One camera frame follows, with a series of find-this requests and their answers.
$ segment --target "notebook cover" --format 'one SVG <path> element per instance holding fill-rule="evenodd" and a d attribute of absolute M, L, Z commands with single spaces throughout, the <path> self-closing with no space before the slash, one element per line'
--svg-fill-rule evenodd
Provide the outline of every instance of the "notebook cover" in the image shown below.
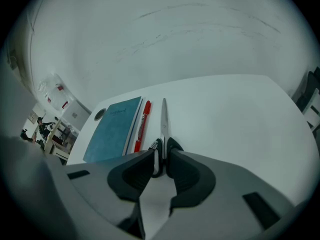
<path fill-rule="evenodd" d="M 140 105 L 141 97 L 110 105 L 92 135 L 83 160 L 94 163 L 125 155 Z"/>

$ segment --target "red marker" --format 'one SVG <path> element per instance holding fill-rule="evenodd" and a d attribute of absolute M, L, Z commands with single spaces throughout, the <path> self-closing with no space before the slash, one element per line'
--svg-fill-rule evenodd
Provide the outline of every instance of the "red marker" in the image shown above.
<path fill-rule="evenodd" d="M 142 141 L 142 137 L 144 135 L 145 124 L 147 121 L 147 116 L 150 113 L 150 108 L 151 108 L 151 102 L 148 100 L 145 104 L 145 107 L 144 107 L 141 125 L 140 125 L 139 132 L 138 132 L 138 140 L 135 142 L 134 152 L 140 151 L 141 141 Z"/>

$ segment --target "person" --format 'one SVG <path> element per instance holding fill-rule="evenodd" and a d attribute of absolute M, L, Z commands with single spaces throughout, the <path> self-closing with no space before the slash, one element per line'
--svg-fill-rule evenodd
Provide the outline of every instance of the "person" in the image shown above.
<path fill-rule="evenodd" d="M 33 142 L 34 140 L 32 138 L 29 138 L 26 134 L 27 132 L 27 129 L 22 129 L 21 133 L 20 133 L 20 137 L 25 140 L 25 141 L 28 141 L 28 142 Z"/>
<path fill-rule="evenodd" d="M 43 117 L 38 117 L 37 123 L 39 124 L 39 133 L 41 134 L 42 138 L 46 139 L 50 134 L 50 131 L 46 126 L 53 124 L 53 122 L 42 122 L 42 119 Z"/>

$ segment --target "pen cap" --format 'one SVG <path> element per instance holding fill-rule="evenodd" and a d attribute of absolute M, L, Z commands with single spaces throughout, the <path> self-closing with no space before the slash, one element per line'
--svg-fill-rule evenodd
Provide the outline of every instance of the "pen cap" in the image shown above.
<path fill-rule="evenodd" d="M 143 113 L 149 115 L 150 113 L 150 108 L 151 108 L 151 102 L 148 100 L 145 104 Z"/>

